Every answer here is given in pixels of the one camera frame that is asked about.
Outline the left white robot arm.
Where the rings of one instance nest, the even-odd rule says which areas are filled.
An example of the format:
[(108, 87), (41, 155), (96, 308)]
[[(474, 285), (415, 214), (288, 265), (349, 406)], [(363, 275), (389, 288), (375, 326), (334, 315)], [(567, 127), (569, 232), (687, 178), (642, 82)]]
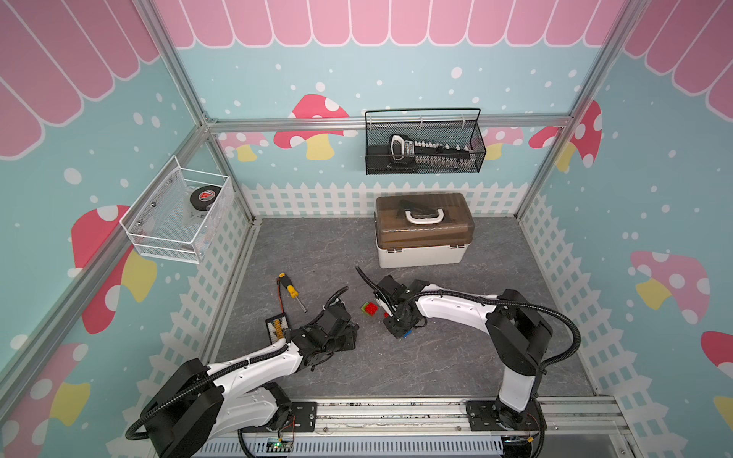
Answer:
[(192, 457), (225, 433), (249, 427), (281, 431), (291, 422), (293, 408), (278, 379), (355, 349), (358, 330), (344, 303), (335, 300), (268, 347), (209, 366), (189, 360), (143, 408), (125, 437), (150, 441), (160, 457)]

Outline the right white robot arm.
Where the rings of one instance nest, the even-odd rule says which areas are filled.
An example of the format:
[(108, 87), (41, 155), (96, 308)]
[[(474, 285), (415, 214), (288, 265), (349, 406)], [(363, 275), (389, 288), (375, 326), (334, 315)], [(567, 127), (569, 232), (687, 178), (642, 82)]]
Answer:
[(370, 285), (387, 313), (384, 324), (403, 338), (431, 318), (463, 324), (490, 336), (504, 364), (498, 391), (499, 416), (522, 419), (541, 380), (540, 364), (553, 337), (553, 328), (538, 311), (523, 306), (525, 298), (507, 289), (500, 295), (475, 296), (415, 281), (399, 284), (385, 276)]

